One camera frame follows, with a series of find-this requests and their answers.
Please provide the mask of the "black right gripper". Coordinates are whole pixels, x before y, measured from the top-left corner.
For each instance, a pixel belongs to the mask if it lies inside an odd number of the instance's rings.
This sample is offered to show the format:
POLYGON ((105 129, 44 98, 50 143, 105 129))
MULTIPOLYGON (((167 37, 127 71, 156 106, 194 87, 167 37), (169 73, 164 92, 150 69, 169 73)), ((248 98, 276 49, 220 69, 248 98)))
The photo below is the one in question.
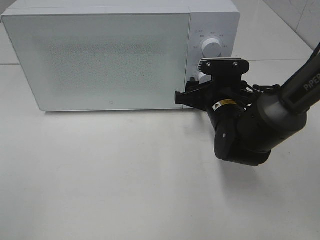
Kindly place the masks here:
POLYGON ((216 112, 225 106, 238 107, 243 112, 258 97, 258 90, 244 80, 211 80, 204 84, 191 77, 185 92, 175 91, 176 104, 197 110, 216 112))

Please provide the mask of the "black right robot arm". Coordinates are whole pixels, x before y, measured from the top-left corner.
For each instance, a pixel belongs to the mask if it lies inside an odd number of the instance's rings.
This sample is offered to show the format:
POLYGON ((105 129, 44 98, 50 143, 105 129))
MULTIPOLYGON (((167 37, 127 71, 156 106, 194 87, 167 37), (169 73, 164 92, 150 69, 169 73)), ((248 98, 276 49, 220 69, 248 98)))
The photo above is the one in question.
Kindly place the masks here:
POLYGON ((220 160, 248 166, 266 162, 274 147, 302 130, 310 107, 320 100, 320 50, 283 85, 249 85, 242 76, 249 62, 236 57, 203 58, 175 102, 208 114, 220 160))

